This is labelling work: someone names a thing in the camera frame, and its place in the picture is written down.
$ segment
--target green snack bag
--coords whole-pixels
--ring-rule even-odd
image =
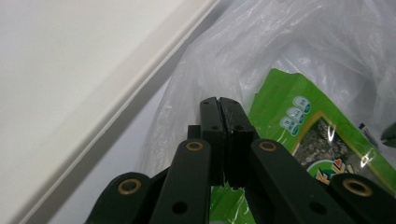
[[[313,178],[329,184],[337,174],[362,175],[396,195],[393,167],[302,74],[272,69],[248,116],[261,138],[281,143]],[[210,220],[254,223],[244,191],[214,187]]]

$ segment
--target metal grommet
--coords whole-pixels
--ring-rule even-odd
[[[259,147],[265,151],[275,151],[277,149],[276,145],[272,142],[260,142]]]
[[[129,184],[132,185],[134,184],[134,187],[129,189],[128,187]],[[137,192],[140,189],[140,187],[142,187],[142,183],[140,182],[140,180],[126,179],[119,184],[119,193],[124,195],[133,194]]]
[[[186,145],[186,148],[190,151],[198,151],[198,150],[201,150],[202,148],[204,148],[204,145],[202,145],[202,143],[200,143],[200,142],[189,142]]]
[[[343,181],[343,186],[350,192],[357,194],[361,197],[370,197],[373,194],[373,190],[369,186],[357,179],[345,179]]]

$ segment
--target white surface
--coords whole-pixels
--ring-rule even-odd
[[[213,0],[0,3],[0,222],[26,219]]]
[[[167,80],[187,46],[225,10],[243,0],[223,0],[191,34],[186,43],[136,95],[114,124],[77,167],[37,210],[28,223],[83,223],[100,193],[114,177],[138,172],[149,125],[163,96]]]

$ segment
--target plastic bag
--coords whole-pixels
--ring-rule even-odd
[[[170,165],[199,102],[223,96],[248,113],[273,67],[305,74],[372,136],[396,120],[396,2],[250,0],[190,45],[150,128],[141,172]],[[396,166],[394,149],[380,151]]]

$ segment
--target green package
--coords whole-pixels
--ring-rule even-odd
[[[272,69],[255,95],[250,122],[281,143],[313,178],[363,175],[396,195],[396,172],[332,101],[302,74]],[[214,187],[210,220],[254,223],[242,189]]]

